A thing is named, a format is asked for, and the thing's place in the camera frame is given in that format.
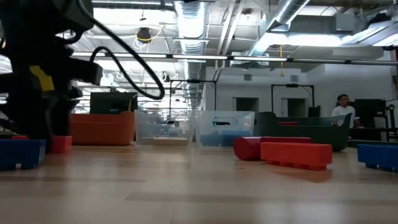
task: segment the orange bin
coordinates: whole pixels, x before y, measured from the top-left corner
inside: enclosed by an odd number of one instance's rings
[[[134,112],[120,115],[71,114],[74,145],[127,146],[134,140]]]

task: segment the ceiling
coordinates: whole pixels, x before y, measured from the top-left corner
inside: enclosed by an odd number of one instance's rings
[[[275,11],[278,8],[278,0],[243,0],[243,13],[240,15],[233,15],[232,20],[238,17],[238,23],[235,31],[233,32],[233,39],[228,47],[227,55],[232,52],[244,52],[251,48],[254,41],[257,39],[257,28],[259,22],[264,14],[270,11]],[[206,20],[206,35],[205,39],[208,41],[205,47],[206,54],[216,54],[217,48],[220,42],[224,27],[224,18],[228,15],[228,7],[231,0],[217,0],[213,3],[209,3],[208,18]],[[299,15],[302,16],[334,16],[337,10],[345,10],[346,14],[366,12],[374,10],[380,7],[391,5],[391,1],[310,1],[310,3],[303,8]],[[113,32],[115,32],[120,38],[122,38],[127,44],[129,44],[136,52],[142,53],[153,53],[153,54],[180,54],[181,45],[180,42],[175,40],[178,37],[177,20],[175,13],[172,11],[157,11],[157,10],[142,10],[135,5],[130,8],[115,9],[113,7],[106,7],[101,5],[101,8],[95,8],[95,17],[97,20],[105,24]],[[136,40],[136,33],[140,27],[148,27],[151,30],[151,35],[154,38],[150,44],[140,44]],[[195,29],[195,27],[185,27],[184,29]],[[92,52],[98,46],[107,46],[114,53],[125,52],[114,40],[105,35],[97,27],[89,30],[84,34],[81,40],[73,44],[73,48],[76,52]],[[365,59],[376,59],[380,57],[380,53],[375,53],[379,49],[374,47],[362,48],[358,58]],[[274,57],[305,57],[305,58],[353,58],[355,54],[345,54],[344,52],[352,51],[352,49],[339,49],[333,47],[307,47],[300,45],[283,45],[279,47],[269,47],[267,54]],[[114,85],[120,88],[125,87],[126,91],[132,91],[129,87],[128,82],[124,77],[119,74],[119,70],[116,64],[110,59],[101,58],[96,61],[104,68],[104,86]],[[143,71],[143,68],[133,60],[123,60],[123,67],[127,73],[136,83],[140,86],[152,88],[155,87],[153,80],[150,76]],[[150,61],[149,65],[155,71],[156,74],[168,74],[174,79],[185,79],[184,66],[181,61],[173,62],[155,62]],[[206,67],[214,67],[213,62],[204,63]],[[284,68],[297,68],[302,72],[306,72],[309,69],[315,67],[314,64],[304,63],[285,63]],[[275,62],[270,63],[269,70],[280,68],[281,63]],[[7,73],[11,71],[9,60],[4,57],[0,57],[0,73]],[[220,82],[228,79],[229,73],[236,75],[241,73],[236,72],[223,72]],[[181,90],[176,91],[173,96],[176,98],[184,98],[184,91],[186,84],[183,83],[179,87]],[[85,94],[89,95],[90,91],[107,91],[106,88],[92,88],[89,86],[85,88]],[[86,110],[88,106],[88,100],[83,102],[80,107],[82,110]]]

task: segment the man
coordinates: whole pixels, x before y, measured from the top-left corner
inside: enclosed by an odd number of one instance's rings
[[[347,115],[349,113],[352,113],[351,116],[351,122],[349,123],[349,127],[353,128],[354,124],[357,128],[363,128],[361,127],[361,123],[359,122],[359,118],[355,117],[355,109],[352,106],[349,106],[349,98],[347,94],[341,94],[340,96],[337,97],[337,101],[340,104],[337,106],[333,111],[331,112],[331,116],[341,116],[341,115]],[[333,122],[333,125],[341,125],[343,121],[335,121]]]

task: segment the doorway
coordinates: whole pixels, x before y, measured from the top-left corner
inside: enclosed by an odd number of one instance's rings
[[[259,112],[258,98],[234,98],[234,110]]]
[[[282,117],[305,118],[307,117],[306,99],[283,98]]]

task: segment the yellow component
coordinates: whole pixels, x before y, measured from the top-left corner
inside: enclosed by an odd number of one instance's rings
[[[52,77],[47,75],[38,65],[31,65],[30,72],[35,75],[40,82],[42,91],[53,91],[55,89]]]

